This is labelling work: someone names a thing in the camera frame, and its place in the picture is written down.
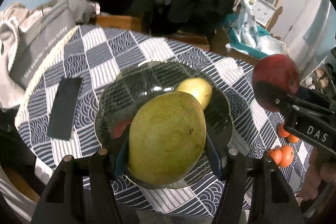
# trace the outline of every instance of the white cloth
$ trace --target white cloth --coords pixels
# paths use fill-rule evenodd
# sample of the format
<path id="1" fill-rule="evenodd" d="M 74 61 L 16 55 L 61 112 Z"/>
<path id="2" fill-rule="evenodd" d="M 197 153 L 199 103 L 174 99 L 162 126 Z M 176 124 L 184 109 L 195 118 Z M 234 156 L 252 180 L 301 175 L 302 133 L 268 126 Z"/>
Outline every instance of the white cloth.
<path id="1" fill-rule="evenodd" d="M 4 170 L 0 166 L 0 192 L 8 205 L 13 209 L 22 223 L 30 223 L 36 203 L 25 195 L 21 194 L 9 181 Z"/>
<path id="2" fill-rule="evenodd" d="M 29 10 L 21 3 L 13 3 L 0 11 L 0 108 L 11 109 L 19 105 L 25 91 L 10 77 L 20 32 L 26 32 L 51 8 Z"/>

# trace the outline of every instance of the orange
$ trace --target orange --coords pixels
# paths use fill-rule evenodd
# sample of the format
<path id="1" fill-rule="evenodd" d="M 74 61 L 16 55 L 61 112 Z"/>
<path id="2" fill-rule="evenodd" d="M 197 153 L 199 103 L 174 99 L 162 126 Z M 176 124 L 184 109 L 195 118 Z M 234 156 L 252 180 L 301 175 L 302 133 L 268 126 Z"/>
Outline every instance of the orange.
<path id="1" fill-rule="evenodd" d="M 284 123 L 281 123 L 281 124 L 278 125 L 277 131 L 278 131 L 278 135 L 280 137 L 286 138 L 286 137 L 289 136 L 289 133 L 284 130 Z"/>
<path id="2" fill-rule="evenodd" d="M 299 138 L 292 134 L 289 134 L 289 136 L 287 137 L 287 141 L 289 141 L 290 143 L 297 143 L 299 141 Z"/>
<path id="3" fill-rule="evenodd" d="M 287 167 L 291 164 L 294 158 L 294 150 L 289 145 L 284 145 L 280 147 L 282 158 L 280 163 L 278 164 L 279 167 Z"/>
<path id="4" fill-rule="evenodd" d="M 279 164 L 282 158 L 282 152 L 280 149 L 271 149 L 267 152 L 267 155 L 270 156 L 276 164 Z"/>

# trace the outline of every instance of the blue and white patterned cloth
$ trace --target blue and white patterned cloth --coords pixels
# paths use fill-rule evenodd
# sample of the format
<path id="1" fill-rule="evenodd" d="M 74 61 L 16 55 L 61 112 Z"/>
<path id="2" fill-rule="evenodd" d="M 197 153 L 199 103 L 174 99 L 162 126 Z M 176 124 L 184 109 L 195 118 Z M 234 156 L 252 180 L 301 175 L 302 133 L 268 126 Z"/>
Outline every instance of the blue and white patterned cloth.
<path id="1" fill-rule="evenodd" d="M 276 134 L 276 126 L 283 118 L 278 113 L 265 111 L 254 98 L 251 65 L 189 44 L 127 30 L 83 25 L 73 32 L 71 39 L 54 55 L 50 67 L 41 73 L 40 81 L 16 117 L 21 138 L 50 168 L 56 169 L 65 155 L 85 157 L 100 149 L 94 121 L 101 93 L 121 70 L 145 60 L 185 61 L 211 77 L 227 95 L 235 129 L 249 143 L 251 157 L 261 158 L 265 150 L 289 144 Z M 79 76 L 83 82 L 71 140 L 51 139 L 47 129 L 59 82 L 65 77 Z M 293 191 L 297 191 L 305 177 L 312 146 L 302 140 L 291 146 L 295 152 L 294 160 L 281 171 Z M 251 204 L 251 185 L 249 180 L 243 210 Z M 84 178 L 84 186 L 90 187 L 89 178 Z M 212 173 L 180 190 L 143 189 L 125 176 L 113 183 L 115 197 L 124 205 L 166 214 L 203 216 L 215 214 L 223 188 L 224 184 Z"/>

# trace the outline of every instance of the table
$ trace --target table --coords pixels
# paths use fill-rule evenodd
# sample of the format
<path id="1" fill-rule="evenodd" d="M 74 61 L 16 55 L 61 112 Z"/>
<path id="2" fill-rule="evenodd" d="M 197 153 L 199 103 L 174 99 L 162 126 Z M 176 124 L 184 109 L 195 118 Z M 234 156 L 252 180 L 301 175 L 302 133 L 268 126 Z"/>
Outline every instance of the table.
<path id="1" fill-rule="evenodd" d="M 76 26 L 43 61 L 16 116 L 19 135 L 53 170 L 65 155 L 75 158 L 92 155 L 101 148 L 94 129 L 101 93 L 121 70 L 146 60 L 184 61 L 209 75 L 230 101 L 235 129 L 250 145 L 249 156 L 261 158 L 265 150 L 289 144 L 276 134 L 276 126 L 283 121 L 281 115 L 265 111 L 254 98 L 251 65 L 174 40 L 95 25 Z M 83 82 L 72 137 L 69 141 L 50 139 L 49 115 L 59 82 L 64 77 L 77 76 Z M 294 160 L 281 171 L 293 191 L 297 191 L 302 186 L 312 146 L 302 140 L 291 146 Z M 251 204 L 251 185 L 249 180 L 243 210 Z M 89 178 L 84 178 L 84 187 L 90 187 Z M 121 204 L 165 214 L 198 216 L 215 214 L 223 188 L 224 184 L 212 173 L 179 190 L 143 189 L 125 176 L 113 183 L 115 197 Z"/>

